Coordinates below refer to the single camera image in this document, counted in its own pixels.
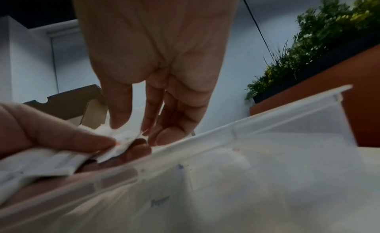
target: white wall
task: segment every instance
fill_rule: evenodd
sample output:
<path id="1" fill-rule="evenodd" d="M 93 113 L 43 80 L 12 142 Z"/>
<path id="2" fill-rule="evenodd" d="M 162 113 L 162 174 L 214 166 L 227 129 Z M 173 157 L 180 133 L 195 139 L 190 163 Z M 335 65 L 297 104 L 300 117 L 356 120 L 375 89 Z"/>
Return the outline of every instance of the white wall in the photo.
<path id="1" fill-rule="evenodd" d="M 246 1 L 272 52 L 282 50 L 287 40 L 288 46 L 292 45 L 293 36 L 299 32 L 297 16 L 308 8 L 318 7 L 321 2 L 321 0 Z"/>
<path id="2" fill-rule="evenodd" d="M 53 49 L 59 92 L 100 85 L 91 68 L 81 32 L 54 37 Z M 145 82 L 133 85 L 133 107 L 145 106 L 145 100 Z"/>
<path id="3" fill-rule="evenodd" d="M 12 101 L 9 18 L 0 17 L 0 101 Z"/>
<path id="4" fill-rule="evenodd" d="M 13 101 L 46 102 L 48 96 L 58 93 L 50 39 L 12 18 L 9 32 Z"/>
<path id="5" fill-rule="evenodd" d="M 255 75 L 263 75 L 266 67 L 263 57 L 270 58 L 270 54 L 241 0 L 217 86 L 196 134 L 249 116 L 252 103 L 244 101 L 247 94 L 244 89 Z"/>

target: foliage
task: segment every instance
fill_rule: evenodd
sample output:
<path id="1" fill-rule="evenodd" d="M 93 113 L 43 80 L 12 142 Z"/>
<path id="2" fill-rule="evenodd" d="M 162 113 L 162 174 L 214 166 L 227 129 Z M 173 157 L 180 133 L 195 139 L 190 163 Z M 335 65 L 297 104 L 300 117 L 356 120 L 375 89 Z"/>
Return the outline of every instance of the foliage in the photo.
<path id="1" fill-rule="evenodd" d="M 290 48 L 284 46 L 264 76 L 248 85 L 246 100 L 297 74 L 330 49 L 370 32 L 380 30 L 380 0 L 355 0 L 353 6 L 339 0 L 322 0 L 322 5 L 297 17 L 300 32 Z"/>

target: planter box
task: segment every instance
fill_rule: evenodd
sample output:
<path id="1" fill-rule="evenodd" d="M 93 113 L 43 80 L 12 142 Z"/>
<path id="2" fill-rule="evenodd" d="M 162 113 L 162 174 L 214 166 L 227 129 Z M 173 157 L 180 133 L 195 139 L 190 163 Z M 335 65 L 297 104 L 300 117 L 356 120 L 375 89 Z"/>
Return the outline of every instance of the planter box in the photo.
<path id="1" fill-rule="evenodd" d="M 332 88 L 352 84 L 353 89 L 343 94 L 343 106 L 357 143 L 364 147 L 380 147 L 380 45 L 370 46 L 380 43 L 379 36 L 377 34 L 360 39 L 316 60 L 308 68 L 311 71 L 309 75 L 299 77 L 297 82 L 284 82 L 277 88 L 268 90 L 268 94 L 254 98 L 256 105 L 250 108 L 250 114 L 255 115 Z M 369 49 L 363 51 L 363 45 Z M 345 60 L 355 51 L 362 52 Z"/>

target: brown cardboard box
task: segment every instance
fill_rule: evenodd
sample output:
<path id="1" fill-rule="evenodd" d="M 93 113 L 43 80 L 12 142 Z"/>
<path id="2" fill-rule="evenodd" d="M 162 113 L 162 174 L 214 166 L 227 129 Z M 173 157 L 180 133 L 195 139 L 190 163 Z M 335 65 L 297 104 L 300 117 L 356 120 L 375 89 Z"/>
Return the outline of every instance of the brown cardboard box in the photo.
<path id="1" fill-rule="evenodd" d="M 92 129 L 105 123 L 108 110 L 102 90 L 95 84 L 52 95 L 46 103 L 33 100 L 25 104 L 76 126 L 82 124 Z"/>

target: translucent plastic box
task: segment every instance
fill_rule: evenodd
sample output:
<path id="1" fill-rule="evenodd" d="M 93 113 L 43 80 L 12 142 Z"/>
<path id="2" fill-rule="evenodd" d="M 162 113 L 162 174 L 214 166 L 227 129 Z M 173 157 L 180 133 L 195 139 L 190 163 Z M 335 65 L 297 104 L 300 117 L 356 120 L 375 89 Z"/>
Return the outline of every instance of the translucent plastic box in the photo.
<path id="1" fill-rule="evenodd" d="M 1 232 L 372 233 L 343 86 L 0 210 Z"/>

